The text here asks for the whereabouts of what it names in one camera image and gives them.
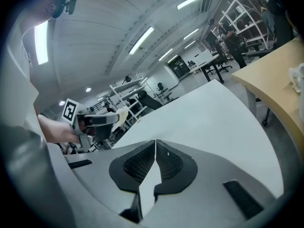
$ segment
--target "black desk leg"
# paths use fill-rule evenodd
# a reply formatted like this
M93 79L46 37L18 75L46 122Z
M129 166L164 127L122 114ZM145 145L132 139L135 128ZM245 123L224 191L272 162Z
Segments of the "black desk leg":
M222 76L221 76L221 74L220 74L217 66L215 64L213 64L213 67L214 67L215 71L217 72L217 75L218 75L218 78L219 78L220 82L223 84L224 80L223 80L223 78L222 78Z
M210 81L211 81L211 79L209 78L209 75L207 74L207 72L206 72L205 68L203 67L203 68L201 68L201 70L203 71L203 74L205 75L205 77L206 77L207 81L208 81L208 82L210 82Z

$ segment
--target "shelving rack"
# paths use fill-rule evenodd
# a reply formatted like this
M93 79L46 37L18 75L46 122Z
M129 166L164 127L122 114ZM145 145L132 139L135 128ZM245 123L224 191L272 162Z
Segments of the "shelving rack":
M231 14L232 12L236 12L236 10L238 11L239 15L233 20L233 19L229 16L229 14ZM221 22L223 19L227 19L228 22L229 22L229 25L232 26L232 27L235 29L235 32L236 32L237 35L238 35L238 34L241 34L242 32L244 32L244 31L246 31L246 30L248 30L248 29L250 29L250 28L255 27L255 28L258 30L259 35L256 36L256 37L252 37L252 38L250 38L250 39L245 39L245 43L247 44L247 43L249 43L249 42L253 42L253 41L256 41L256 40L262 40L263 43L264 43L264 45L265 45L265 48L268 49L268 38L269 38L270 32L269 32L269 30L268 30L267 27L266 27L267 33L264 33L264 34L263 34L263 33L261 32L261 29L260 29L260 27L258 26L258 24L262 23L263 20L262 20L262 19L259 19L259 20L255 21L255 20L253 19L253 17L251 16L251 13L252 13L252 12L257 13L257 14L259 14L259 15L261 14L261 13L259 12L259 10L255 7L255 5L252 3L251 0L233 0L233 1L230 3L230 5L229 5L229 7L227 8L227 10L226 10L226 11L222 11L223 16L222 16L222 18L219 20L219 22ZM244 16L248 16L248 17L251 19L251 22L252 22L252 23L249 24L248 26L246 26L244 29L239 29L239 28L237 27L237 21L238 21L239 19L244 18Z
M134 120L137 121L138 120L138 116L140 113L142 113L147 107L146 106L143 106L138 100L137 98L135 99L136 102L133 103L132 105L130 106L127 106L125 100L129 99L132 95L134 94L137 94L138 92L140 92L141 90L143 90L146 86L148 86L150 89L151 87L145 82L145 85L141 85L141 81L143 81L143 78L140 78L140 79L136 79L136 80L133 80L131 82L128 82L128 83L125 83L123 85L119 85L119 86L112 86L110 85L110 88L111 88L111 92L108 94L108 98L110 98L111 96L113 95L116 95L119 99L119 101L125 106L128 108L128 111L131 113L132 115L132 123L134 123ZM119 93L122 92L122 91L125 91L129 88L132 88L136 85L139 85L139 87L129 93L127 93L126 95L120 95ZM137 113L133 113L133 111L131 110L133 106L135 106L136 104L140 104L142 106L142 109L137 112Z

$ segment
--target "white cloth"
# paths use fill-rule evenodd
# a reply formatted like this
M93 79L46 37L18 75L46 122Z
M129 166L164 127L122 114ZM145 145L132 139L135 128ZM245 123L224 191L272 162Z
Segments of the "white cloth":
M0 122L8 126L23 126L44 138L33 105L38 91L29 80L28 60L17 21L2 51Z

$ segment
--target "black mesh panel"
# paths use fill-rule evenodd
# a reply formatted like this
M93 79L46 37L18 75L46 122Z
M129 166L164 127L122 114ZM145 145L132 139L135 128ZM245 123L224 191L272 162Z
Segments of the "black mesh panel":
M161 170L162 181L171 179L179 173L183 167L181 157L160 145L157 146L156 159Z
M154 163L154 154L155 148L146 148L123 164L124 171L141 184Z

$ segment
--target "human arm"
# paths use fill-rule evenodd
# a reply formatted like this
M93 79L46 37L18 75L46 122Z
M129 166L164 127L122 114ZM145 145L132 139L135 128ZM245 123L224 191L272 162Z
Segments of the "human arm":
M80 143L78 136L74 133L68 123L61 123L48 119L43 115L38 115L38 122L43 135L49 143Z
M225 35L225 37L223 39L226 40L229 37L231 37L232 35L233 35L233 31L228 31L227 35Z
M231 26L229 26L227 23L223 23L223 34L225 34L225 36L223 37L223 40L228 39L229 37L233 36L234 32Z

